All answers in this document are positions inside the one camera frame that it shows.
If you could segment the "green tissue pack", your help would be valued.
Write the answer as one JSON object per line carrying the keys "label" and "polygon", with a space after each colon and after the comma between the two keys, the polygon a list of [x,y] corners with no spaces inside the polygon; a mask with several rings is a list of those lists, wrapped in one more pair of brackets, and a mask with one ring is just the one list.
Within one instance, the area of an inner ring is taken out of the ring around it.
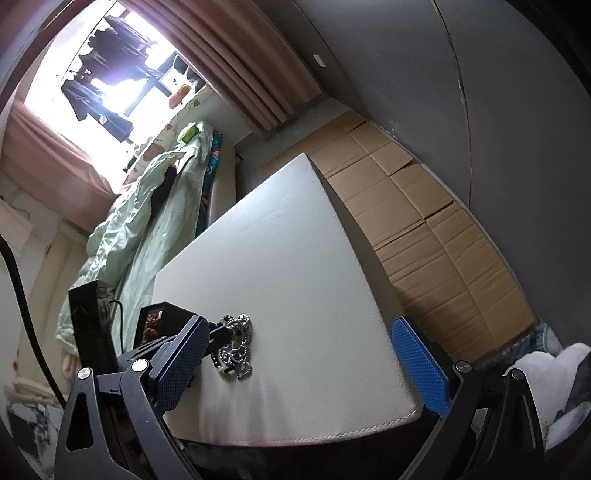
{"label": "green tissue pack", "polygon": [[195,136],[197,136],[198,132],[198,127],[194,123],[191,123],[180,132],[178,141],[183,144],[188,144]]}

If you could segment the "pink curtain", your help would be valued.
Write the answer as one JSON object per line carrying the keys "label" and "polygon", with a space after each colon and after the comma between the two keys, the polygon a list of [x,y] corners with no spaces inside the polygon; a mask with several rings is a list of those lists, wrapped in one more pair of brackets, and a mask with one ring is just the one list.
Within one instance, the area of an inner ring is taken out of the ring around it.
{"label": "pink curtain", "polygon": [[7,118],[1,171],[31,197],[86,232],[106,219],[116,198],[85,152],[18,100]]}
{"label": "pink curtain", "polygon": [[280,30],[252,1],[125,1],[182,59],[263,134],[322,88]]}

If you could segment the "pink right curtain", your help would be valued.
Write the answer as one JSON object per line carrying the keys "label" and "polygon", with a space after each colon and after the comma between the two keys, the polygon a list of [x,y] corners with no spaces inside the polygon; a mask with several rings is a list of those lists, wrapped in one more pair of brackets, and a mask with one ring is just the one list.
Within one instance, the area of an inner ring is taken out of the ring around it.
{"label": "pink right curtain", "polygon": [[125,1],[182,59],[263,134],[322,88],[280,30],[252,1]]}

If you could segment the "dark hanging clothes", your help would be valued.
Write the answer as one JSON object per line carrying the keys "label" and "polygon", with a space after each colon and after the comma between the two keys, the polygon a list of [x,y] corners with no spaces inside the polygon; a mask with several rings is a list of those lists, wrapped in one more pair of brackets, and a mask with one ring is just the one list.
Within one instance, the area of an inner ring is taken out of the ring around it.
{"label": "dark hanging clothes", "polygon": [[132,123],[105,105],[103,92],[92,82],[99,80],[115,86],[127,80],[155,80],[160,72],[146,64],[147,49],[151,46],[146,37],[121,17],[107,15],[104,20],[108,27],[95,30],[89,37],[90,51],[78,56],[81,67],[73,78],[63,82],[61,92],[79,122],[91,117],[123,142],[133,130]]}

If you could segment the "pink left curtain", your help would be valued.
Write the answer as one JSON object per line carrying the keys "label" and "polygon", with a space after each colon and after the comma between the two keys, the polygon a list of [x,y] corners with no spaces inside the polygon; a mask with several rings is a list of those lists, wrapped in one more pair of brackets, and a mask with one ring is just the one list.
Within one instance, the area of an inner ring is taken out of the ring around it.
{"label": "pink left curtain", "polygon": [[86,232],[106,219],[116,198],[85,152],[18,100],[7,118],[1,171],[31,197]]}

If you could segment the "flattened cardboard sheets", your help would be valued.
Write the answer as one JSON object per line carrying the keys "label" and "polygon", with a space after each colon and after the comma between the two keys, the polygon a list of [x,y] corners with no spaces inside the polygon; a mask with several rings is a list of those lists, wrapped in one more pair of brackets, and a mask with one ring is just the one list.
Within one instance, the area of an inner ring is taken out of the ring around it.
{"label": "flattened cardboard sheets", "polygon": [[263,164],[307,154],[373,246],[403,310],[455,359],[485,359],[535,324],[500,255],[411,154],[348,111]]}

